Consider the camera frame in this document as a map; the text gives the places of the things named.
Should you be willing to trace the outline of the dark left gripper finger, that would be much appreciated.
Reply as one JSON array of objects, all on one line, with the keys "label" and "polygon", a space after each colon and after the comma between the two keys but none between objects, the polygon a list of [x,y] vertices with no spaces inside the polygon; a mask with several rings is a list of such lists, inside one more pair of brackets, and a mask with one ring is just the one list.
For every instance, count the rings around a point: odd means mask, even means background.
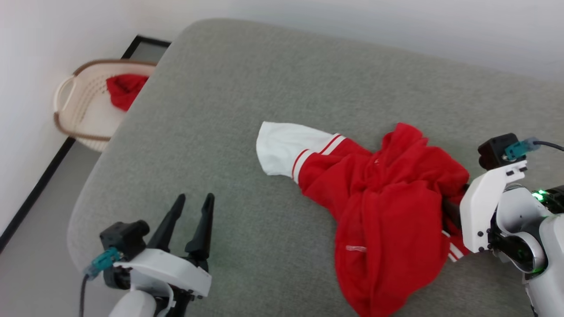
[{"label": "dark left gripper finger", "polygon": [[164,219],[161,221],[157,230],[148,242],[148,249],[159,249],[165,252],[170,252],[169,243],[175,228],[175,224],[182,214],[185,205],[186,196],[180,194],[171,209],[167,212]]},{"label": "dark left gripper finger", "polygon": [[209,258],[213,231],[214,201],[214,194],[208,193],[201,208],[199,224],[191,241],[185,247],[185,252],[189,255],[189,259],[207,261]]}]

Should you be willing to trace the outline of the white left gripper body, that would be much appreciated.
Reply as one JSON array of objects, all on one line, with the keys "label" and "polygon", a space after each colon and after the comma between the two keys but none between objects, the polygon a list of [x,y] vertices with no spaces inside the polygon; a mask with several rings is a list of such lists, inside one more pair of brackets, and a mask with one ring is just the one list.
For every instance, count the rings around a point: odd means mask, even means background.
[{"label": "white left gripper body", "polygon": [[212,276],[203,268],[159,249],[146,249],[115,268],[130,275],[130,289],[113,317],[185,317],[187,306],[209,295]]}]

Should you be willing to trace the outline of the black floor border strip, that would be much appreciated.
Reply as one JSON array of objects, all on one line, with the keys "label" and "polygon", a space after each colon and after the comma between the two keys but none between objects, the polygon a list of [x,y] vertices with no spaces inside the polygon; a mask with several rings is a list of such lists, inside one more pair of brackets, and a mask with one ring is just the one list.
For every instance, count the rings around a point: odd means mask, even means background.
[{"label": "black floor border strip", "polygon": [[[125,52],[121,56],[121,60],[131,59],[131,57],[135,54],[135,52],[137,52],[141,44],[167,49],[171,45],[171,42],[137,35],[134,38],[133,42],[131,42],[127,50],[125,50]],[[41,196],[42,192],[44,192],[51,178],[53,177],[75,142],[76,139],[71,137],[68,137],[64,141],[63,145],[59,148],[58,152],[51,160],[50,164],[40,177],[39,181],[36,183],[28,197],[24,200],[18,212],[0,236],[0,254],[2,254],[2,252],[5,250],[6,246],[9,244],[12,237],[29,214],[30,210],[32,209],[38,198]]]}]

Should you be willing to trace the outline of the red jersey white sleeves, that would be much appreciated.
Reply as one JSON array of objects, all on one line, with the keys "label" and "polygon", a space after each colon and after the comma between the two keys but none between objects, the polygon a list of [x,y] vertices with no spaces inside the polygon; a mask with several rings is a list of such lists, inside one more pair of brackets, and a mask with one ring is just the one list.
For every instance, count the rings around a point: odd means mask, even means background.
[{"label": "red jersey white sleeves", "polygon": [[469,253],[442,208],[459,205],[469,173],[414,126],[397,124],[372,153],[341,134],[264,121],[256,154],[336,220],[336,276],[360,317],[396,313]]}]

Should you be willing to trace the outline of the red garment in basket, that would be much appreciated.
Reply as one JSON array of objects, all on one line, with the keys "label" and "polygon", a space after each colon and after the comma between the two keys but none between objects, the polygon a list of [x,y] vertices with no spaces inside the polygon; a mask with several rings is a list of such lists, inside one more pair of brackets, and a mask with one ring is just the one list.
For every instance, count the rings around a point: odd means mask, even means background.
[{"label": "red garment in basket", "polygon": [[143,89],[149,76],[121,74],[105,80],[110,101],[113,106],[127,112]]}]

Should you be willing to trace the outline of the cream laundry basket brown rim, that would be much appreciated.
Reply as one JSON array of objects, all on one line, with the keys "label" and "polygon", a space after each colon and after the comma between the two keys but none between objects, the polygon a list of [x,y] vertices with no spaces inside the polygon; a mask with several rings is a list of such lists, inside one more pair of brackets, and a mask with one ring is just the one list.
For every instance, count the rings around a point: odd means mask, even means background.
[{"label": "cream laundry basket brown rim", "polygon": [[55,91],[56,128],[91,150],[103,152],[126,116],[111,103],[106,80],[123,74],[150,76],[156,65],[129,59],[99,59],[83,64]]}]

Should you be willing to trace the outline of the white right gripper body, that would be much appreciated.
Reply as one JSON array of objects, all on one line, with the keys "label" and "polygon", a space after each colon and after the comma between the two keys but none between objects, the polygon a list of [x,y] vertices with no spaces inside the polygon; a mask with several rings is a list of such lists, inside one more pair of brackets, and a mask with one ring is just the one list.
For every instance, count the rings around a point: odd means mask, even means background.
[{"label": "white right gripper body", "polygon": [[524,178],[527,160],[488,170],[474,179],[460,202],[464,246],[472,253],[486,249],[491,218],[508,183]]}]

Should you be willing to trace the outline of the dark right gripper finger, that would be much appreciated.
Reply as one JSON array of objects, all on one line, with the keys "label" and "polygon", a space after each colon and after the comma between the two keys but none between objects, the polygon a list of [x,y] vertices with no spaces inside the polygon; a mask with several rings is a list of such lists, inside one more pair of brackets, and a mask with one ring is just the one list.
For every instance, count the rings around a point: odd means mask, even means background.
[{"label": "dark right gripper finger", "polygon": [[460,207],[448,198],[442,199],[442,213],[457,228],[461,229]]}]

